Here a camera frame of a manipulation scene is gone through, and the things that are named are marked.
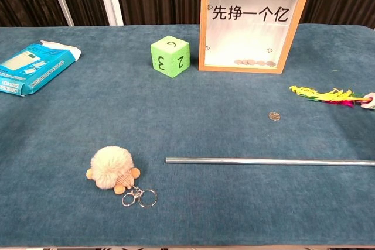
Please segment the fluffy keychain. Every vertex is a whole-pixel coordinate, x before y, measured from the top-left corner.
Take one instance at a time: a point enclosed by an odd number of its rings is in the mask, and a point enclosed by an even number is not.
[[[343,90],[334,88],[332,91],[323,94],[318,93],[315,89],[306,87],[290,86],[289,89],[297,95],[309,98],[312,101],[328,102],[330,104],[342,104],[349,107],[353,107],[356,102],[361,102],[362,108],[375,109],[374,92],[371,92],[364,97],[360,97],[350,89],[344,92]]]
[[[140,174],[129,151],[119,146],[106,146],[91,159],[86,177],[94,180],[100,189],[114,189],[115,194],[122,194],[134,186],[134,179]]]

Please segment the silver metal bar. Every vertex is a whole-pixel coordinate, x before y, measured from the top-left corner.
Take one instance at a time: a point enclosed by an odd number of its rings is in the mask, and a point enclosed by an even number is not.
[[[316,159],[265,159],[265,158],[175,158],[167,157],[165,163],[184,164],[252,164],[252,165],[334,165],[375,166],[372,160],[316,160]]]

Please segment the green foam cube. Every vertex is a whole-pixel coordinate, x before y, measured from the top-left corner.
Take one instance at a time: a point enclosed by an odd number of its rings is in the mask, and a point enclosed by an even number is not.
[[[151,44],[151,56],[154,69],[172,78],[190,66],[189,43],[170,35]]]

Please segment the pom pom plush toy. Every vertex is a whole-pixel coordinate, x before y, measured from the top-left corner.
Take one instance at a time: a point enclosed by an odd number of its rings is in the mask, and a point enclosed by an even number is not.
[[[106,146],[97,151],[91,159],[91,168],[86,172],[89,180],[94,180],[100,189],[114,189],[122,194],[131,189],[134,179],[141,172],[134,167],[129,151],[119,146]]]

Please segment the blue box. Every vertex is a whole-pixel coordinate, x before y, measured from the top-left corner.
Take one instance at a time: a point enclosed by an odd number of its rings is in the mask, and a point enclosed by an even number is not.
[[[31,44],[11,58],[0,63],[0,91],[26,96],[35,93],[78,58],[71,46],[56,44],[52,49],[40,44]]]

